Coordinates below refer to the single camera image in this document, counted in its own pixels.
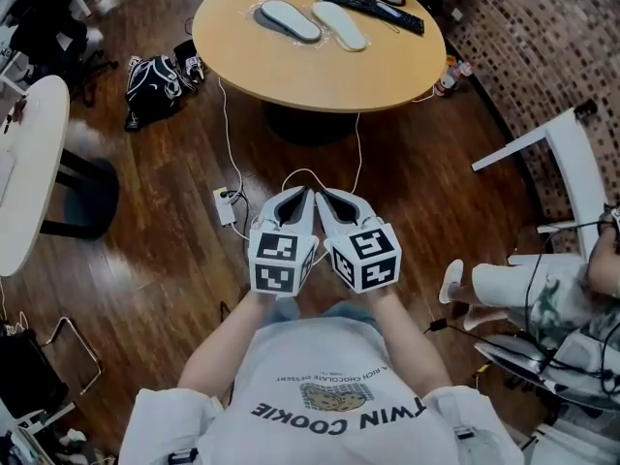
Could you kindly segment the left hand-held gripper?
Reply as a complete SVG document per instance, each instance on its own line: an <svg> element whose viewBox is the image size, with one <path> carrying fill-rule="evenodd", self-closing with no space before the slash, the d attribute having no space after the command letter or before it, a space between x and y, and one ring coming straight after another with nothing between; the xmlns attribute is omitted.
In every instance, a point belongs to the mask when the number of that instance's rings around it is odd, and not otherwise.
<svg viewBox="0 0 620 465"><path fill-rule="evenodd" d="M306 186L284 190L267 200L251 230L248 247L251 290L295 297L315 259L319 239L314 228L315 192ZM292 233L272 231L283 228Z"/></svg>

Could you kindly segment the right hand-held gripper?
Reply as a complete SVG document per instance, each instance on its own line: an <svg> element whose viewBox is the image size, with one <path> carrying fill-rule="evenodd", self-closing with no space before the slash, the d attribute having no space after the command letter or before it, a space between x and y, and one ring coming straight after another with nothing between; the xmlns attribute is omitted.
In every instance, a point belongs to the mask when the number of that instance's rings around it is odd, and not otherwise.
<svg viewBox="0 0 620 465"><path fill-rule="evenodd" d="M337 189L316 195L332 269L357 294L398 281L402 249L365 199Z"/></svg>

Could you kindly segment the white slipper sole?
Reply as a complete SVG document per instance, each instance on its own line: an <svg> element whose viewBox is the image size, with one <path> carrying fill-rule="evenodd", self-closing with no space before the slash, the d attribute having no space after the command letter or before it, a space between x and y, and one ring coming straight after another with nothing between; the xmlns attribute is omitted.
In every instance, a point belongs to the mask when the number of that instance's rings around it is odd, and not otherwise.
<svg viewBox="0 0 620 465"><path fill-rule="evenodd" d="M312 13L335 35L336 42L343 49L349 52L366 49L365 37L343 8L331 2L317 1L312 4Z"/></svg>

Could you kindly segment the grey slipper sole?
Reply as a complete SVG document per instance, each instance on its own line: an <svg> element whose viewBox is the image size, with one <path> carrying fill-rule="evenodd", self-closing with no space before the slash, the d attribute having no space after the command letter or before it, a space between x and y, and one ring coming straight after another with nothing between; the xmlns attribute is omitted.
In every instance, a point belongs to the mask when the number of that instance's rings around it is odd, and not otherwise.
<svg viewBox="0 0 620 465"><path fill-rule="evenodd" d="M285 28L304 43L316 43L322 37L320 27L286 1L265 1L261 4L260 10L265 17Z"/></svg>

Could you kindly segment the person's left forearm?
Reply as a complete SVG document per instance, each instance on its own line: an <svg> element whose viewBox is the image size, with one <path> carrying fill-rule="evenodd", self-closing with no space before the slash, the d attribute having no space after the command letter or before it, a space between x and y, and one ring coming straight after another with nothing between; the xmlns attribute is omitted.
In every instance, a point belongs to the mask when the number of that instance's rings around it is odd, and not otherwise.
<svg viewBox="0 0 620 465"><path fill-rule="evenodd" d="M257 330L275 303L274 295L249 291L191 354L177 387L222 397L233 384Z"/></svg>

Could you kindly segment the white power strip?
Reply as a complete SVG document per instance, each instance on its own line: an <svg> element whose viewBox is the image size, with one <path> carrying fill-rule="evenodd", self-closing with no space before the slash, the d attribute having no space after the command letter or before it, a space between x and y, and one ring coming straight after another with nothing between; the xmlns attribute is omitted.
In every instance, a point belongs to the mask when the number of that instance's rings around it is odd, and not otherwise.
<svg viewBox="0 0 620 465"><path fill-rule="evenodd" d="M222 227L231 226L236 222L233 212L233 202L237 198L237 195L238 193L236 191L228 190L226 187L218 188L213 191L213 199Z"/></svg>

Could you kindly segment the black round table base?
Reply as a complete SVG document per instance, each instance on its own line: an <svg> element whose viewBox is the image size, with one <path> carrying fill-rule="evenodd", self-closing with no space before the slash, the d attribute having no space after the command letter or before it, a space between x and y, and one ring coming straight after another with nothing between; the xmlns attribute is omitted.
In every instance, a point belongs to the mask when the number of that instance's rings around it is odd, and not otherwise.
<svg viewBox="0 0 620 465"><path fill-rule="evenodd" d="M317 147L345 138L355 130L356 113L334 113L290 108L262 102L269 129L280 139L298 146Z"/></svg>

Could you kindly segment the person's grey shorts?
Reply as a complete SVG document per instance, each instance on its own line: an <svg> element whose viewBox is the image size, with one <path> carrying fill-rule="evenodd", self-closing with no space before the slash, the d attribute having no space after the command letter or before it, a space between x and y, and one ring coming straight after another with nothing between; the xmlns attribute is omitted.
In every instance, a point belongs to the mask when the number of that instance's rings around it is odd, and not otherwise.
<svg viewBox="0 0 620 465"><path fill-rule="evenodd" d="M323 313L320 314L321 318L344 318L356 322L361 322L372 326L377 331L380 330L377 321L371 311L364 307L359 306L356 303L343 300L339 301ZM300 320L300 310L293 298L285 298L277 300L267 313L263 326L270 326L273 324L292 322Z"/></svg>

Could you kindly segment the red label bottle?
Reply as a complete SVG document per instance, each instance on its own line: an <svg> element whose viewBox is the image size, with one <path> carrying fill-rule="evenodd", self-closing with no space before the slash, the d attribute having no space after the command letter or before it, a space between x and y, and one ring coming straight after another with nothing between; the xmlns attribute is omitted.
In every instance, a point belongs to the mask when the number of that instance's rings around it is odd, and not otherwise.
<svg viewBox="0 0 620 465"><path fill-rule="evenodd" d="M458 75L455 75L451 71L447 71L440 79L434 84L434 95L438 97L450 96L458 87Z"/></svg>

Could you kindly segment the small black and white bag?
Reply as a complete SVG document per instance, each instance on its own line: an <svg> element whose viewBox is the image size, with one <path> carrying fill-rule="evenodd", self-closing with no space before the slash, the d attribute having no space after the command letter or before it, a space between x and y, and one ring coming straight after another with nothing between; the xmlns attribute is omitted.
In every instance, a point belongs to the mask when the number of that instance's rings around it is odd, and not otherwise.
<svg viewBox="0 0 620 465"><path fill-rule="evenodd" d="M204 68L202 60L192 40L186 40L173 49L176 69L183 81L184 87L194 92L197 86L204 82Z"/></svg>

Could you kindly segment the silver chair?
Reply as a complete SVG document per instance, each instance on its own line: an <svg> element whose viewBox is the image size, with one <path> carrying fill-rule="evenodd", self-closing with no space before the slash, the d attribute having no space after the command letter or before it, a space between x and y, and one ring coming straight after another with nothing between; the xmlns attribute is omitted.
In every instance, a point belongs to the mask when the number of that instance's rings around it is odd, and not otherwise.
<svg viewBox="0 0 620 465"><path fill-rule="evenodd" d="M546 355L516 335L494 334L475 344L489 360L576 405L620 412L620 352L579 331Z"/></svg>

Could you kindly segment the white side table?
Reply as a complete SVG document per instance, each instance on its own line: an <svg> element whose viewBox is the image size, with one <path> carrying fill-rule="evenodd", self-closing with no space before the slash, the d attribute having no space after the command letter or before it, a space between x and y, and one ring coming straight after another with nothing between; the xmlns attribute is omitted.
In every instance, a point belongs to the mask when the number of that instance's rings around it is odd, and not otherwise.
<svg viewBox="0 0 620 465"><path fill-rule="evenodd" d="M479 159L472 164L472 170L480 171L541 140L548 143L557 163L567 189L573 219L540 226L538 232L552 234L575 231L578 251L543 253L539 256L513 254L508 257L508 262L511 265L584 264L598 240L596 223L604 210L607 198L599 166L574 108L566 110L529 133L507 143L505 147Z"/></svg>

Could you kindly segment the white oval table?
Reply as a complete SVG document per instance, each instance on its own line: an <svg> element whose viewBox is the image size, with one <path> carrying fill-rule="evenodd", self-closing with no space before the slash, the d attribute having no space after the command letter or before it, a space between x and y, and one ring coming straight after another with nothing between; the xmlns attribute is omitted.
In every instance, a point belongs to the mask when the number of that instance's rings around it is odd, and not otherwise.
<svg viewBox="0 0 620 465"><path fill-rule="evenodd" d="M18 121L0 124L0 276L18 272L40 234L97 239L117 210L119 180L101 133L70 116L65 81L26 92Z"/></svg>

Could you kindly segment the black mesh office chair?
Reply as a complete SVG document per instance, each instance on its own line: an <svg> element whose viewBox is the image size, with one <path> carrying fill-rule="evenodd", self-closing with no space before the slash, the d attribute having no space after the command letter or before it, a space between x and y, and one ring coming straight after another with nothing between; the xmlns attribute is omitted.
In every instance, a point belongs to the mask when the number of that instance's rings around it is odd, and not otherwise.
<svg viewBox="0 0 620 465"><path fill-rule="evenodd" d="M58 76L88 108L95 103L89 81L104 69L119 66L114 60L104 60L102 49L89 48L88 28L83 21L74 18L68 8L52 4L40 3L25 11L10 46L28 59L29 69L23 78L26 84Z"/></svg>

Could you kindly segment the black equipment case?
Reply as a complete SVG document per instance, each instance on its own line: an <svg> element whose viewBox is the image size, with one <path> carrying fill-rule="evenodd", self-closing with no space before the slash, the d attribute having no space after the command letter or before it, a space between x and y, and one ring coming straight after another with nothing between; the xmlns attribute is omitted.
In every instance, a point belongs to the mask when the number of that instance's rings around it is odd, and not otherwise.
<svg viewBox="0 0 620 465"><path fill-rule="evenodd" d="M14 418L37 411L52 415L68 392L33 330L0 336L0 399Z"/></svg>

